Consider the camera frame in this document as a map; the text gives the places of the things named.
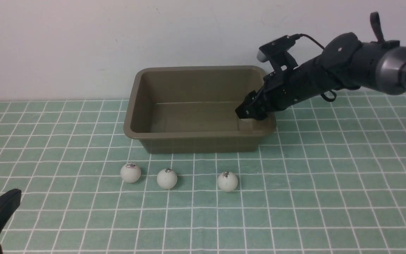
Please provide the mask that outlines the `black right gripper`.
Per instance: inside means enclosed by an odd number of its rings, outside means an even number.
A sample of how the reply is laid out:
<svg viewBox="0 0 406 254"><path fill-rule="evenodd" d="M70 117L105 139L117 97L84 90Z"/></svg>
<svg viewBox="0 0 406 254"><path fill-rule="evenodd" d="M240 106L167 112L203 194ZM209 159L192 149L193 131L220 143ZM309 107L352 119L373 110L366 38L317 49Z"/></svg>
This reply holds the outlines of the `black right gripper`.
<svg viewBox="0 0 406 254"><path fill-rule="evenodd" d="M269 59L273 72L264 77L258 92L249 92L244 103L235 110L239 119L262 121L273 111L283 111L290 106L334 89L334 78L322 68L317 58L297 66L295 59Z"/></svg>

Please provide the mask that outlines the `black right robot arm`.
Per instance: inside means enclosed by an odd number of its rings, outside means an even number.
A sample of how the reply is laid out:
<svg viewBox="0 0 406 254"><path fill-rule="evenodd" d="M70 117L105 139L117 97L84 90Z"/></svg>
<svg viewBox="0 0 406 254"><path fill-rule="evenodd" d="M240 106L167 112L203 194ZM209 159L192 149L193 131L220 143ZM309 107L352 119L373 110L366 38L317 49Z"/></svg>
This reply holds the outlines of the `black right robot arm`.
<svg viewBox="0 0 406 254"><path fill-rule="evenodd" d="M361 42L354 33L337 36L319 56L298 65L288 50L303 34L283 36L259 48L257 58L270 62L258 91L249 92L235 110L240 119L264 120L269 113L327 92L368 88L387 95L406 92L406 47L397 40Z"/></svg>

